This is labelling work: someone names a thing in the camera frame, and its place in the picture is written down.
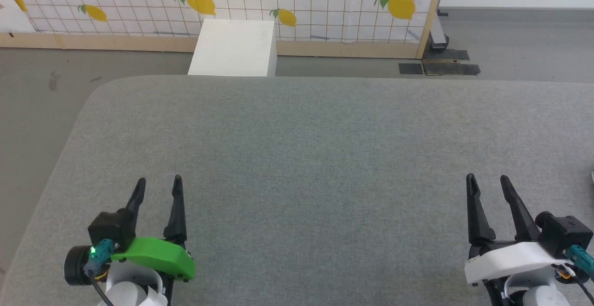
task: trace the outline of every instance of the concrete floor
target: concrete floor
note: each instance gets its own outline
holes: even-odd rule
[[[400,75],[398,60],[279,57],[278,76],[592,83],[594,14],[450,10],[450,48],[479,76]],[[117,78],[187,73],[192,54],[0,48],[0,286],[78,112]]]

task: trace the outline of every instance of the gray fabric surface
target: gray fabric surface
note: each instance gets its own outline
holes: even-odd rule
[[[487,305],[463,274],[466,173],[501,239],[514,234],[501,174],[533,215],[594,227],[593,101],[588,84],[117,80],[81,112],[2,304],[97,304],[92,287],[63,280],[68,249],[89,243],[87,224],[125,205],[142,176],[136,231],[161,236],[179,173],[199,273],[175,285],[174,305]]]

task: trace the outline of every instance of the gray tabletop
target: gray tabletop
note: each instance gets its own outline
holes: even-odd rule
[[[197,278],[174,305],[475,306],[465,175],[513,238],[508,175],[533,215],[594,227],[594,85],[144,76],[93,93],[6,279],[6,306],[95,305],[62,262],[101,210],[147,191],[136,233],[161,236],[184,179]],[[561,287],[586,304],[579,289]]]

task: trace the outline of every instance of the lemon print curtain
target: lemon print curtain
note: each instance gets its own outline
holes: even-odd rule
[[[431,0],[15,0],[41,33],[197,37],[204,19],[274,20],[285,41],[419,43]]]

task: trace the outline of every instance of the white cube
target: white cube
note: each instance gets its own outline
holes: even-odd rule
[[[188,75],[274,76],[271,20],[205,19]]]

